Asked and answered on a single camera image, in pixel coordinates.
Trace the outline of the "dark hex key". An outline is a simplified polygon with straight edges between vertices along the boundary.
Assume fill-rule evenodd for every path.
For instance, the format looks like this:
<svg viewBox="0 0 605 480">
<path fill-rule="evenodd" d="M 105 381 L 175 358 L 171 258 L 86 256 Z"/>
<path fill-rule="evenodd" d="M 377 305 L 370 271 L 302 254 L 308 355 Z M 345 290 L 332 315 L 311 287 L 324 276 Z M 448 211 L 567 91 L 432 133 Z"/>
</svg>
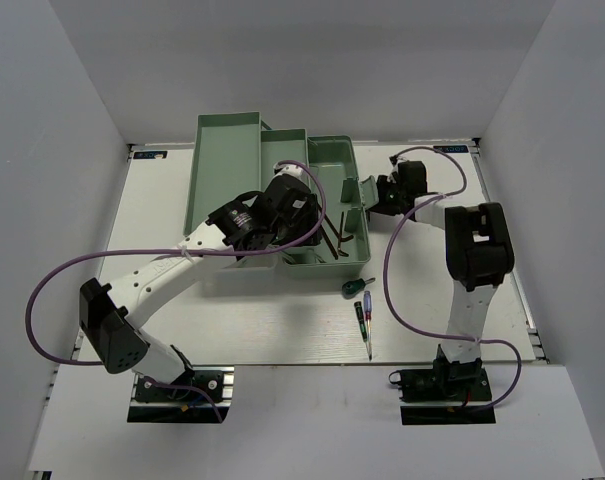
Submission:
<svg viewBox="0 0 605 480">
<path fill-rule="evenodd" d="M 363 215 L 358 210 L 343 211 L 340 217 L 338 232 L 338 255 L 347 258 L 351 254 L 351 242 L 355 246 L 364 238 Z"/>
<path fill-rule="evenodd" d="M 335 239 L 332 240 L 329 234 L 324 230 L 324 228 L 321 228 L 322 238 L 326 242 L 329 251 L 331 252 L 331 255 L 335 259 L 349 257 L 350 254 L 343 249 L 343 245 L 350 242 L 353 239 L 353 236 L 346 235 L 344 233 L 345 215 L 341 214 L 339 227 L 335 226 L 334 222 L 330 219 L 329 216 L 325 217 L 324 222 L 328 225 L 329 230 L 335 237 Z"/>
</svg>

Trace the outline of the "green toolbox with clear lid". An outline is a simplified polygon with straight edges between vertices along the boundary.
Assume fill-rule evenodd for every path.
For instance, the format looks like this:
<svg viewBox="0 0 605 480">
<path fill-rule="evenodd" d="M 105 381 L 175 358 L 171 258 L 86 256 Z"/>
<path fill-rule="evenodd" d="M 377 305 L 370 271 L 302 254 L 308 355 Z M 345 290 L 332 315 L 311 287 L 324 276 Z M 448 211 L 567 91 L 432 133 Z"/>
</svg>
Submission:
<svg viewBox="0 0 605 480">
<path fill-rule="evenodd" d="M 371 258 L 367 211 L 377 202 L 346 135 L 273 130 L 258 112 L 198 118 L 185 234 L 213 219 L 238 250 L 299 240 L 279 255 L 287 275 L 348 278 Z"/>
</svg>

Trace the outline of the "stubby green screwdriver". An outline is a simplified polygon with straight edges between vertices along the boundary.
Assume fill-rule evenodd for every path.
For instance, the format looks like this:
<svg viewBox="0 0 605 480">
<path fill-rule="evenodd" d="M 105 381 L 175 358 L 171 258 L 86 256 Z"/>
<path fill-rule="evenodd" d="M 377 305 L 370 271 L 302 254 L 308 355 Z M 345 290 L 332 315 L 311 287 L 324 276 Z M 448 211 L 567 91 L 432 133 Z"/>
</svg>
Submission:
<svg viewBox="0 0 605 480">
<path fill-rule="evenodd" d="M 373 283 L 375 278 L 358 278 L 355 280 L 346 281 L 341 287 L 341 293 L 345 298 L 353 298 L 360 292 L 364 291 L 368 285 Z"/>
</svg>

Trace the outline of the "black green precision screwdriver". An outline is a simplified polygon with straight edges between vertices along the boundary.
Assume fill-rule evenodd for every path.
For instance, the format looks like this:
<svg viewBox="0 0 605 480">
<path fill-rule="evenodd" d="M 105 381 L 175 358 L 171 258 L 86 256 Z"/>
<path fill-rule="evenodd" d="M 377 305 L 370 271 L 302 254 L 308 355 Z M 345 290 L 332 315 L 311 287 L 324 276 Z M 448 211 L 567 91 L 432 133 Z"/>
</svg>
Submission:
<svg viewBox="0 0 605 480">
<path fill-rule="evenodd" d="M 359 329 L 360 329 L 360 334 L 361 334 L 363 342 L 366 345 L 368 359 L 372 360 L 372 356 L 373 356 L 372 341 L 371 341 L 371 345 L 368 345 L 368 335 L 367 335 L 367 327 L 366 327 L 365 317 L 364 317 L 363 301 L 356 301 L 354 303 L 354 309 L 355 309 L 356 319 L 358 321 L 358 325 L 359 325 Z"/>
</svg>

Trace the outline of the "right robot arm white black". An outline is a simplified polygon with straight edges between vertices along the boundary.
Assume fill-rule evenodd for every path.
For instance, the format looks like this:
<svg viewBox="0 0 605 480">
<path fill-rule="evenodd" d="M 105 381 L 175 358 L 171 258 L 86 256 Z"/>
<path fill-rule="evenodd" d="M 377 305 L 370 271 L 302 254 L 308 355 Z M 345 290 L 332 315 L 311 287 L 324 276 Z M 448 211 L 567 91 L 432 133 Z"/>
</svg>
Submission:
<svg viewBox="0 0 605 480">
<path fill-rule="evenodd" d="M 375 213 L 403 214 L 444 232 L 453 300 L 434 361 L 433 384 L 441 396 L 457 398 L 480 374 L 479 340 L 488 307 L 515 263 L 503 208 L 497 202 L 462 206 L 430 193 L 426 166 L 420 161 L 395 162 L 392 173 L 380 175 L 376 186 Z"/>
</svg>

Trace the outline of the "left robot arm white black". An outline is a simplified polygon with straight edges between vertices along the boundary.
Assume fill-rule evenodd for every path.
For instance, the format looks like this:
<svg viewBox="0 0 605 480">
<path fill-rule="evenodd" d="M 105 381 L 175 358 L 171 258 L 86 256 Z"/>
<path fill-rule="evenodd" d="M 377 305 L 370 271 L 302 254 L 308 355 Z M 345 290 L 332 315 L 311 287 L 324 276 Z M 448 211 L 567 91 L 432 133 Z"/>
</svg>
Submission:
<svg viewBox="0 0 605 480">
<path fill-rule="evenodd" d="M 92 278 L 79 291 L 81 330 L 110 374 L 128 370 L 149 377 L 170 398 L 193 387 L 186 357 L 144 330 L 166 303 L 209 275 L 248 256 L 304 242 L 318 222 L 318 202 L 297 165 L 280 166 L 266 189 L 245 193 L 208 215 L 179 244 L 132 273 L 102 284 Z"/>
</svg>

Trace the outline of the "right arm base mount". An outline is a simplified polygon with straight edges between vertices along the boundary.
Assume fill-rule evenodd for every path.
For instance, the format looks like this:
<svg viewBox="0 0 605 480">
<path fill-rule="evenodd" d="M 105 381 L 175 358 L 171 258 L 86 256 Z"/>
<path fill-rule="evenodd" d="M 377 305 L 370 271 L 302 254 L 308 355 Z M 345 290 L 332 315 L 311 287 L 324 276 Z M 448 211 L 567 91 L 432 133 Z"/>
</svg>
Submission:
<svg viewBox="0 0 605 480">
<path fill-rule="evenodd" d="M 401 369 L 388 376 L 398 389 L 403 426 L 492 425 L 496 423 L 488 375 L 439 381 L 434 368 Z"/>
</svg>

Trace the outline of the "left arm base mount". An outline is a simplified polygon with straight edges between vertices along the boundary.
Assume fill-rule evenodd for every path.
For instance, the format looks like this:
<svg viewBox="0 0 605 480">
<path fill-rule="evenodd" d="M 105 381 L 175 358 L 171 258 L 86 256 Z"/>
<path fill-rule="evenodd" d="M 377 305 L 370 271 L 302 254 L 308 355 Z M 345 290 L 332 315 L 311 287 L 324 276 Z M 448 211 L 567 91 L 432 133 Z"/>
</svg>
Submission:
<svg viewBox="0 0 605 480">
<path fill-rule="evenodd" d="M 128 407 L 132 424 L 219 424 L 229 412 L 235 369 L 200 367 L 177 380 L 177 387 L 159 387 L 137 375 Z"/>
</svg>

